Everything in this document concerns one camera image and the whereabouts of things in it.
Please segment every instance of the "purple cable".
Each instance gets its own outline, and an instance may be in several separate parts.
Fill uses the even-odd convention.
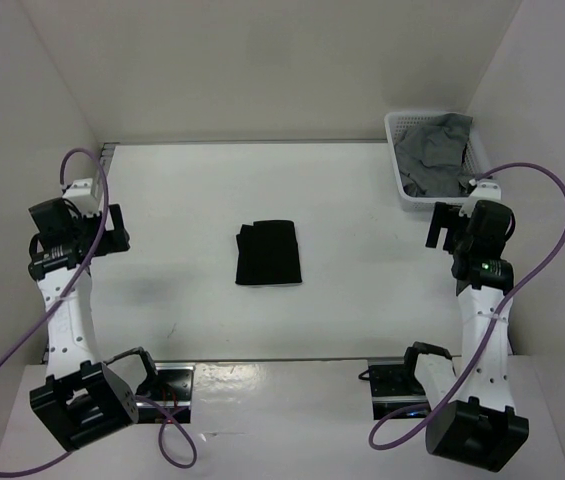
[[[526,163],[526,162],[507,163],[505,165],[501,165],[501,166],[496,167],[492,170],[489,170],[488,172],[480,175],[476,180],[482,180],[483,178],[489,177],[489,176],[493,175],[494,173],[497,173],[501,170],[506,170],[506,169],[514,168],[514,167],[531,168],[533,170],[537,170],[539,172],[544,173],[551,180],[553,180],[553,182],[558,186],[558,188],[560,189],[560,191],[564,195],[564,200],[565,200],[565,184],[564,184],[564,182],[562,180],[560,180],[560,178],[557,175],[555,175],[552,171],[550,171],[549,169],[544,168],[540,165],[536,165],[534,163]],[[376,423],[373,426],[373,428],[371,429],[371,432],[369,433],[369,445],[371,446],[372,449],[374,449],[374,450],[391,450],[392,448],[398,447],[398,446],[406,443],[411,438],[413,438],[415,435],[417,435],[420,431],[422,431],[429,423],[431,423],[437,415],[439,415],[439,413],[442,411],[442,409],[444,409],[444,407],[446,407],[448,405],[451,398],[457,393],[457,391],[460,389],[460,387],[465,382],[465,380],[469,377],[469,375],[471,374],[471,372],[473,371],[475,366],[478,364],[478,361],[480,360],[482,353],[484,353],[484,350],[486,349],[486,346],[489,343],[489,339],[491,338],[491,335],[493,334],[493,330],[495,329],[495,326],[497,324],[497,319],[498,319],[500,312],[502,312],[502,310],[504,309],[506,304],[509,303],[509,301],[511,301],[511,299],[513,298],[513,296],[516,293],[518,293],[527,283],[529,283],[538,273],[540,273],[555,258],[555,256],[558,254],[558,252],[564,246],[564,244],[565,244],[565,225],[564,225],[564,231],[562,232],[560,239],[555,244],[555,247],[553,247],[553,249],[546,256],[546,258],[544,260],[542,260],[537,267],[535,267],[533,270],[531,270],[522,280],[520,280],[511,289],[511,291],[504,296],[502,301],[498,304],[498,306],[495,309],[495,312],[493,312],[493,317],[491,318],[491,321],[489,322],[489,326],[487,327],[486,333],[484,334],[484,337],[482,338],[480,345],[478,345],[478,348],[475,351],[475,354],[473,354],[473,357],[471,358],[469,363],[465,366],[464,370],[462,371],[462,373],[460,374],[460,376],[456,380],[455,384],[453,384],[453,387],[451,387],[449,392],[444,396],[444,398],[440,401],[440,403],[433,409],[433,411],[429,415],[427,415],[427,417],[424,420],[422,420],[420,423],[418,423],[415,427],[413,427],[410,431],[408,431],[407,433],[402,435],[397,440],[393,440],[392,442],[385,443],[385,444],[377,444],[374,441],[375,434],[380,429],[380,427],[382,425],[384,425],[384,423],[387,420],[390,420],[394,416],[398,415],[397,412],[399,410],[386,415],[384,418],[382,418],[378,423]]]
[[[162,426],[160,427],[160,433],[158,433],[158,445],[160,447],[160,452],[162,453],[162,456],[164,457],[164,459],[167,462],[169,462],[171,465],[173,465],[174,467],[178,467],[178,468],[182,468],[182,469],[191,468],[193,465],[195,465],[195,462],[198,461],[198,449],[195,447],[195,443],[193,442],[193,439],[188,434],[188,432],[175,419],[175,414],[178,413],[178,412],[181,412],[182,410],[185,410],[186,407],[178,408],[173,413],[171,413],[166,408],[164,408],[162,405],[160,405],[157,402],[154,402],[150,398],[141,397],[140,395],[136,395],[135,398],[136,398],[136,400],[139,400],[140,402],[148,403],[149,405],[151,405],[153,408],[155,408],[158,412],[160,412],[165,417],[164,421],[162,422]],[[184,439],[189,443],[189,445],[191,445],[191,451],[193,452],[193,459],[189,463],[178,463],[175,460],[173,460],[169,456],[168,453],[166,453],[166,449],[164,448],[164,429],[167,426],[167,420],[171,420],[173,425],[175,425],[175,427],[180,431],[180,433],[182,434]]]
[[[103,205],[102,205],[102,218],[100,219],[100,225],[98,226],[98,231],[95,234],[95,239],[93,240],[93,244],[91,245],[91,248],[89,248],[89,251],[87,252],[86,256],[84,257],[84,261],[80,264],[80,266],[76,270],[73,277],[71,277],[71,280],[66,285],[66,287],[64,287],[64,290],[62,290],[62,292],[60,292],[59,298],[55,301],[55,303],[51,306],[51,308],[49,308],[49,310],[47,312],[45,312],[44,315],[42,315],[42,317],[35,324],[33,324],[33,326],[31,328],[29,328],[24,333],[24,335],[22,335],[18,339],[17,342],[15,342],[15,344],[11,348],[9,348],[6,351],[6,353],[4,353],[4,355],[2,355],[0,357],[0,368],[17,351],[17,349],[20,348],[29,338],[31,338],[31,336],[35,333],[35,331],[38,328],[40,328],[42,325],[47,323],[51,319],[53,314],[58,310],[58,308],[60,308],[60,305],[62,304],[64,297],[66,297],[69,294],[69,292],[71,291],[71,289],[75,285],[75,282],[77,282],[80,275],[82,275],[82,273],[89,267],[89,264],[91,263],[91,260],[93,259],[93,256],[95,255],[95,250],[98,248],[98,244],[100,243],[100,240],[102,239],[102,235],[104,234],[104,229],[106,228],[106,219],[107,219],[107,216],[108,216],[108,213],[109,213],[109,186],[106,182],[106,176],[105,176],[104,169],[102,168],[102,165],[100,165],[100,162],[98,161],[97,157],[92,152],[90,152],[89,150],[86,150],[84,148],[74,148],[73,150],[70,150],[66,154],[66,156],[64,157],[64,160],[62,161],[62,183],[64,182],[64,168],[65,168],[66,162],[75,153],[84,153],[84,154],[88,155],[89,158],[91,160],[93,160],[98,171],[100,172],[100,178],[102,179],[102,191],[103,191],[104,199],[103,199]],[[50,468],[50,467],[60,463],[62,460],[67,458],[69,455],[70,455],[70,452],[64,453],[64,454],[60,455],[58,458],[56,458],[55,460],[50,461],[49,463],[45,463],[44,465],[40,465],[39,467],[31,468],[29,470],[22,470],[22,471],[19,471],[19,472],[0,472],[0,478],[17,478],[17,477],[24,477],[26,475],[33,475],[34,473],[41,472],[43,470],[46,470],[47,468]]]

